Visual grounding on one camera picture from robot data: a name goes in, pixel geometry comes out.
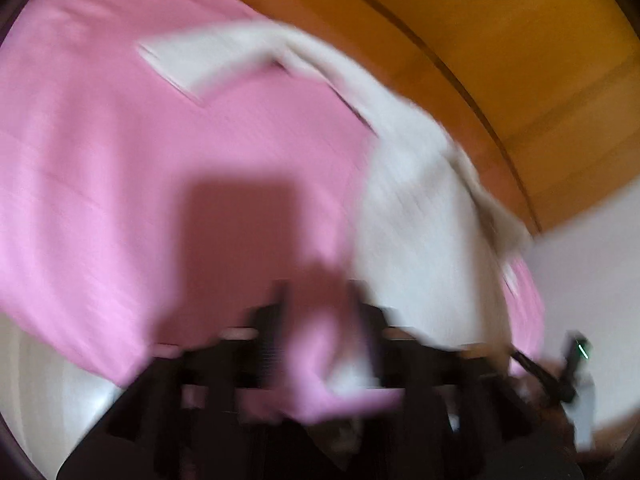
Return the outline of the pink bed cover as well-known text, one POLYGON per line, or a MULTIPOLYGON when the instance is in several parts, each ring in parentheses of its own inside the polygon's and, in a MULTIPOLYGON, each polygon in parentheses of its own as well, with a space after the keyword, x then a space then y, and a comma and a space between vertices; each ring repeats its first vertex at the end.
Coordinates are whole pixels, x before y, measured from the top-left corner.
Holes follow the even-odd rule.
POLYGON ((154 12, 29 0, 1 46, 1 309, 123 385, 157 341, 196 347, 288 281, 282 352, 244 415, 320 422, 375 389, 346 283, 374 136, 269 63, 195 103, 137 54, 154 12))

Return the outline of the wooden panelled headboard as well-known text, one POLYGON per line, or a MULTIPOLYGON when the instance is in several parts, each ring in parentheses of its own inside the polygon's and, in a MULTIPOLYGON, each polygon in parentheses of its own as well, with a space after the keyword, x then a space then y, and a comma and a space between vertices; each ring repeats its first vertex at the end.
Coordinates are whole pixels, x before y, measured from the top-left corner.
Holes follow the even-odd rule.
POLYGON ((620 0, 114 0, 158 30, 262 14, 428 110, 542 233, 639 173, 639 29, 620 0))

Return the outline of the white knitted sweater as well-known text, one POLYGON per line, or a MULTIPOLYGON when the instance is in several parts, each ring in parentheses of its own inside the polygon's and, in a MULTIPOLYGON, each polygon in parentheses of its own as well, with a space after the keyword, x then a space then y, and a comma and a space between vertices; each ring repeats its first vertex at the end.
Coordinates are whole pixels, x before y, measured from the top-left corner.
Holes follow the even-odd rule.
POLYGON ((323 82, 370 128, 350 237, 350 267, 421 339, 486 344, 500 368, 514 331, 501 282, 529 241, 480 183, 463 148, 419 105, 330 44, 285 24, 239 21, 146 36, 134 45, 195 103, 269 63, 323 82))

